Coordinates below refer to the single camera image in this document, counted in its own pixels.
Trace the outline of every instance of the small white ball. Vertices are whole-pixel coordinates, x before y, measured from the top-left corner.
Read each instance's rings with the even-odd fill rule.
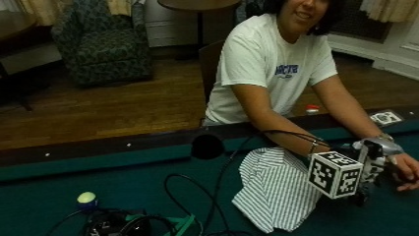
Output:
[[[77,198],[77,202],[80,204],[86,204],[90,203],[96,200],[96,195],[92,192],[85,192],[82,193],[78,198]]]

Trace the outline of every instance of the hand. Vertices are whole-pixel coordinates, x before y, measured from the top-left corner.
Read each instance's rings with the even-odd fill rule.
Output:
[[[396,191],[407,191],[419,189],[419,161],[415,160],[407,153],[402,153],[394,156],[396,160],[396,169],[406,181],[400,181],[399,176],[394,175],[395,179],[403,182],[396,188]]]

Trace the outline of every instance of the person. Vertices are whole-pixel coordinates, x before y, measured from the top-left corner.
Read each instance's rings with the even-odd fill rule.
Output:
[[[204,125],[250,122],[261,130],[309,135],[289,118],[294,103],[311,86],[330,115],[358,138],[383,138],[366,110],[345,88],[326,34],[339,20],[342,0],[265,0],[263,14],[231,31],[222,46],[217,79],[209,96]],[[329,151],[290,134],[267,137],[294,153],[309,156]],[[398,191],[419,188],[419,162],[394,156],[408,180]]]

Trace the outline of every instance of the green felt table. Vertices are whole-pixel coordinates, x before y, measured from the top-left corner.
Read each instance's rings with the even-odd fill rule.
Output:
[[[394,109],[404,122],[384,130],[404,150],[419,158],[419,109]],[[331,145],[355,141],[351,134],[327,115],[294,118],[294,121]],[[211,160],[190,157],[192,140],[211,132],[223,141],[226,154]],[[100,207],[145,208],[148,213],[185,217],[164,190],[172,173],[190,176],[213,191],[219,168],[229,154],[255,130],[249,124],[165,134],[112,138],[73,144],[28,147],[0,151],[0,235],[41,236],[51,226],[76,210],[76,198],[86,191],[100,200]],[[231,199],[242,188],[238,166],[249,150],[273,144],[255,137],[229,165],[219,189],[218,202],[229,227],[263,235]],[[419,235],[419,191],[396,193],[394,182],[383,177],[363,207],[347,200],[322,198],[314,212],[293,235]],[[186,209],[205,220],[210,199],[185,179],[173,178],[169,189]],[[53,235],[77,235],[85,222],[82,215],[70,218]],[[215,214],[208,232],[223,229]],[[281,230],[274,234],[290,234]]]

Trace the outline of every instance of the wooden floor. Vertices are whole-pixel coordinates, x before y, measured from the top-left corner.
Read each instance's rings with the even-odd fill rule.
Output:
[[[335,59],[343,82],[364,108],[416,105],[418,81],[372,69],[359,58],[337,55]],[[41,80],[51,87],[29,96],[35,111],[13,102],[0,106],[0,149],[200,127],[206,105],[198,60],[158,56],[153,70],[152,81],[90,89],[72,85],[63,66],[44,71]],[[309,88],[295,115],[303,115],[306,104],[319,104]]]

